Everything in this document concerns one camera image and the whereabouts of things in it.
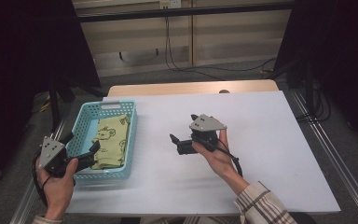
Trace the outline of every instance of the blue basket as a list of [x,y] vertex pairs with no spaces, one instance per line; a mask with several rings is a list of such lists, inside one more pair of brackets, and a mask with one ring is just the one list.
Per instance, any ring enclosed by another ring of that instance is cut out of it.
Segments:
[[137,114],[134,101],[91,102],[81,106],[75,126],[74,138],[67,144],[68,156],[78,156],[89,152],[91,140],[98,132],[98,120],[127,114],[130,129],[125,149],[124,165],[119,168],[92,170],[84,169],[75,174],[75,179],[126,179],[131,173],[133,144],[135,141]]

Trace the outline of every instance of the electrical outlet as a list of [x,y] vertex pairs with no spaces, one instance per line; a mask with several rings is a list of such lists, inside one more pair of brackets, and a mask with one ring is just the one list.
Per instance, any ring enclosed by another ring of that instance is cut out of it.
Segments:
[[181,0],[171,0],[170,8],[180,8],[180,7],[182,7]]
[[159,1],[159,8],[160,9],[168,9],[168,8],[170,8],[170,4],[171,4],[170,0]]

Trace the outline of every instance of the gray gripper mount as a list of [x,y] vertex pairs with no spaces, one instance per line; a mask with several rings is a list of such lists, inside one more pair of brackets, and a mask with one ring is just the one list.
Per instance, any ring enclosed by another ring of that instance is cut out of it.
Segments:
[[209,132],[227,129],[227,126],[217,119],[202,114],[190,124],[190,129],[199,132]]
[[64,148],[63,143],[45,136],[40,154],[39,168],[45,168]]

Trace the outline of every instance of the person's left hand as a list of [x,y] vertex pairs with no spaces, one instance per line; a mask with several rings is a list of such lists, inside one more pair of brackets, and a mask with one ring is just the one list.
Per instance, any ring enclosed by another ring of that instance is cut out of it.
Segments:
[[74,192],[74,173],[78,165],[78,159],[71,159],[66,167],[65,176],[63,178],[55,178],[45,170],[38,168],[39,160],[36,161],[36,173],[39,185],[43,188],[46,199],[48,201],[48,211],[45,218],[50,220],[61,220],[66,208],[71,202]]

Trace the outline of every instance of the gray floor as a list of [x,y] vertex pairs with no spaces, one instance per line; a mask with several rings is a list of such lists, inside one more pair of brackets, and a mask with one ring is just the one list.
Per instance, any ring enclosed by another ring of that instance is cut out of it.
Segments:
[[[254,61],[246,63],[226,63],[219,64],[220,68],[226,69],[246,69],[260,65],[264,61]],[[247,72],[229,72],[225,70],[199,69],[204,74],[213,76],[207,77],[201,73],[194,72],[173,72],[170,70],[161,70],[157,72],[145,72],[141,74],[102,77],[103,87],[101,91],[108,91],[111,86],[125,84],[142,83],[165,83],[165,82],[188,82],[188,81],[215,81],[214,77],[224,80],[239,79],[259,79],[259,69]],[[294,114],[300,115],[301,111],[291,90],[288,90],[284,77],[279,77],[277,84],[287,98]],[[71,116],[68,123],[74,122],[79,107],[88,101],[99,101],[100,98],[94,97],[80,89],[74,89],[76,101],[72,104]],[[45,100],[46,94],[43,94],[34,100],[34,110],[40,108]],[[331,141],[337,148],[337,151],[351,169],[354,177],[358,180],[358,133],[349,128],[345,117],[331,102],[332,116],[329,120],[322,123]],[[318,223],[358,223],[358,208],[353,198],[342,183],[335,167],[330,162],[324,152],[319,140],[312,132],[308,123],[299,123],[299,126],[308,140],[315,158],[319,162],[324,172],[325,178],[336,196],[337,202],[341,208],[340,213],[328,215],[312,215]],[[4,170],[3,179],[0,180],[0,223],[9,223],[16,211],[21,197],[31,179],[31,161],[34,153],[41,143],[42,137],[49,135],[51,128],[51,115],[49,110],[43,113],[35,113],[30,119],[29,126],[21,139],[21,143],[16,151],[15,157],[10,161]],[[26,223],[30,223],[35,214],[43,213],[45,208],[39,200],[35,200],[30,215],[26,218]],[[111,217],[79,217],[69,215],[66,217],[66,223],[115,223]]]

